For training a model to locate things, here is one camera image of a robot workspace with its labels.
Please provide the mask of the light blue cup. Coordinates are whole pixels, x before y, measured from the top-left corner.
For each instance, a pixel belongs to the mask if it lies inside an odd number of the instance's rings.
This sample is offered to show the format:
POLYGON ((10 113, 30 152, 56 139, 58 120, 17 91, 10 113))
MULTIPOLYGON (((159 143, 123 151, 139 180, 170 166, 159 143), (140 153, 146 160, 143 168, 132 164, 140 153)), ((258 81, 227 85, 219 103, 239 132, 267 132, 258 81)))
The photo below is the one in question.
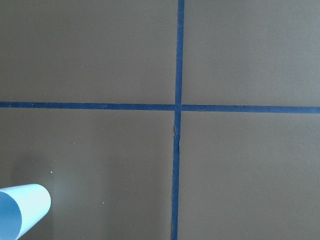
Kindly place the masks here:
POLYGON ((51 196, 39 184, 26 184, 0 190, 0 238, 18 240, 50 210, 51 196))

